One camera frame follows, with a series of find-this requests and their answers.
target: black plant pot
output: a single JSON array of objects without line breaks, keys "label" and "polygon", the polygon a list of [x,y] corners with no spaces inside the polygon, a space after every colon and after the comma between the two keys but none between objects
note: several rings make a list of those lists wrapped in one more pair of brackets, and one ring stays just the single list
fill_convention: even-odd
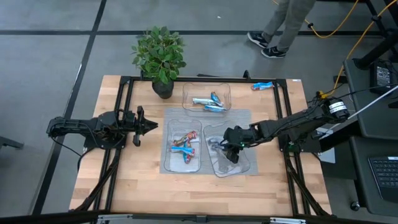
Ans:
[{"label": "black plant pot", "polygon": [[162,99],[169,99],[173,95],[174,82],[169,80],[168,84],[152,82],[152,88]]}]

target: chair leg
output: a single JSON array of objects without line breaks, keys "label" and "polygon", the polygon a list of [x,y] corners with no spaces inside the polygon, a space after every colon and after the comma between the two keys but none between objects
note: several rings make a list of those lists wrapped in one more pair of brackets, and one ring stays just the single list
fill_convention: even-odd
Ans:
[{"label": "chair leg", "polygon": [[0,144],[2,144],[2,146],[11,146],[16,149],[22,149],[22,147],[24,146],[23,143],[19,143],[17,141],[13,141],[11,139],[4,138],[4,137],[0,137]]}]

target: plastic container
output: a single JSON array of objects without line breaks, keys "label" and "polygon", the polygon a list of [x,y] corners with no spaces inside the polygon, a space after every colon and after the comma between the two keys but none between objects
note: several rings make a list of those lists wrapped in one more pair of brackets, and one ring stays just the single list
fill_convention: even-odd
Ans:
[{"label": "plastic container", "polygon": [[[184,161],[182,152],[172,152],[170,149],[173,146],[174,140],[179,140],[186,134],[195,131],[196,138],[190,140],[192,148],[195,153],[187,164]],[[196,172],[200,169],[201,161],[201,122],[190,119],[173,119],[167,125],[167,145],[166,156],[164,161],[164,168],[171,172]]]},{"label": "plastic container", "polygon": [[236,124],[232,121],[226,121],[220,124],[208,125],[203,129],[211,164],[213,165],[214,173],[218,177],[240,174],[250,169],[250,162],[244,150],[239,152],[238,163],[234,164],[225,157],[223,153],[224,147],[217,145],[217,142],[220,143],[223,140],[225,130],[235,126]]},{"label": "plastic container", "polygon": [[211,92],[214,91],[226,109],[231,109],[231,88],[227,83],[221,84],[194,84],[186,83],[182,88],[182,107],[192,112],[202,112],[205,110],[203,105],[193,104],[193,98],[211,99]]}]

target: gray mat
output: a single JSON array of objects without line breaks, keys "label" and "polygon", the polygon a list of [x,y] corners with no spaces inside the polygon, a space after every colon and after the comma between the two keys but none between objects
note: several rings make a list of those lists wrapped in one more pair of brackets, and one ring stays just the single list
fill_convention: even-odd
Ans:
[{"label": "gray mat", "polygon": [[[165,169],[164,162],[166,158],[166,145],[167,145],[167,125],[172,119],[196,119],[201,122],[201,167],[198,172],[189,174],[213,174],[214,170],[210,161],[209,152],[207,150],[203,128],[211,124],[218,124],[225,121],[233,121],[242,128],[248,128],[251,123],[250,110],[229,110],[226,113],[216,114],[209,112],[189,112],[182,108],[167,108],[164,112],[164,125],[163,125],[163,141],[162,141],[162,155],[160,158],[160,173],[161,174],[174,174]],[[250,162],[250,169],[246,172],[237,175],[256,175],[259,173],[257,167],[257,156],[254,149],[245,149],[246,157]]]}]

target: gray pants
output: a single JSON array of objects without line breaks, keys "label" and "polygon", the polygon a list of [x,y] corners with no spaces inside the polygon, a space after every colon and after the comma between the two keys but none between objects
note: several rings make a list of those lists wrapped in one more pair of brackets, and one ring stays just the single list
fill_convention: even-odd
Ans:
[{"label": "gray pants", "polygon": [[316,0],[280,0],[274,16],[269,21],[264,32],[263,38],[269,43],[272,37],[285,22],[285,30],[279,40],[277,49],[286,52],[296,38],[305,17],[311,11]]}]

